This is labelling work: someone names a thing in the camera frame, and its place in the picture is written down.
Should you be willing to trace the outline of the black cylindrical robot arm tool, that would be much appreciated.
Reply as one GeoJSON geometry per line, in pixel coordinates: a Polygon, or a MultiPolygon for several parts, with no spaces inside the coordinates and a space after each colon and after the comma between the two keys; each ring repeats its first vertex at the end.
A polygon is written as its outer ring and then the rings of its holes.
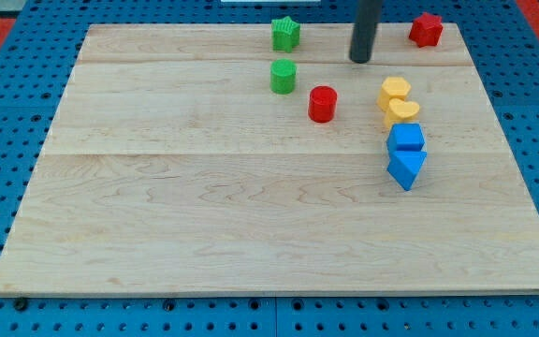
{"type": "Polygon", "coordinates": [[[371,60],[377,27],[381,21],[383,0],[358,0],[353,32],[349,48],[349,59],[357,64],[371,60]]]}

